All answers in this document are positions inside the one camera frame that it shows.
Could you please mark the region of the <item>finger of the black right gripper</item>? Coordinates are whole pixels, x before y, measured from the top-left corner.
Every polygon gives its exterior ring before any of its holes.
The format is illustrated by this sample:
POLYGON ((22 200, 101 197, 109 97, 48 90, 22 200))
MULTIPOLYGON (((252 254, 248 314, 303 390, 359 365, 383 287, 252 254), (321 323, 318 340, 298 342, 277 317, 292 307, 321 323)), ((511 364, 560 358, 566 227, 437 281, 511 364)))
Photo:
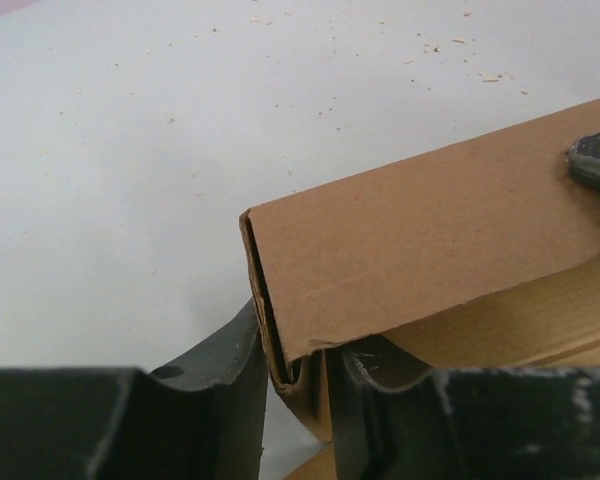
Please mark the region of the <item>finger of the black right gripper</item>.
POLYGON ((573 142, 568 150, 567 166, 572 179, 600 191, 600 132, 573 142))

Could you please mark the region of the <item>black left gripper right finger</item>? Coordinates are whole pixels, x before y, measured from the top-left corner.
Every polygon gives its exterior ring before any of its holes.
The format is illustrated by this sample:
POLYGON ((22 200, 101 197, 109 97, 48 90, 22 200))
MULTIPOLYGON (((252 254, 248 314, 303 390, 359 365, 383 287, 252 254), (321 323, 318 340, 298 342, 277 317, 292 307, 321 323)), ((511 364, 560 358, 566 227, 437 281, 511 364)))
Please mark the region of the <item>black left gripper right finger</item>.
POLYGON ((600 479, 600 367, 434 368, 381 336, 325 360, 341 479, 600 479))

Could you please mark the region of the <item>brown cardboard box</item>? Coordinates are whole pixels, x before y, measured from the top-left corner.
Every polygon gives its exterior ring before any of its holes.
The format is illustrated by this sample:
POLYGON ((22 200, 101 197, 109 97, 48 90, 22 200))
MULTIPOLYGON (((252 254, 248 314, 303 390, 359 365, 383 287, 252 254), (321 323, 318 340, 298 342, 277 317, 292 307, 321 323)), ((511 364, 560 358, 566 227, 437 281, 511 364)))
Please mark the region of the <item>brown cardboard box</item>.
POLYGON ((381 336, 434 368, 600 367, 600 191, 568 172, 600 99, 247 210, 277 393, 336 474, 325 354, 381 336))

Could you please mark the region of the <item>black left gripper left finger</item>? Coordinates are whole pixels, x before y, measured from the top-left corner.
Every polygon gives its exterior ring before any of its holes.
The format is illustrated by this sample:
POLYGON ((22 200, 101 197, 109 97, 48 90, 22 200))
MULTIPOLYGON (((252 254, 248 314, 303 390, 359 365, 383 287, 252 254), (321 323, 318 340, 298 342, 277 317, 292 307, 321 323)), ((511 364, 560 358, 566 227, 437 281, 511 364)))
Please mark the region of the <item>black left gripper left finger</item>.
POLYGON ((0 368, 0 479, 255 479, 267 383, 252 303, 151 372, 0 368))

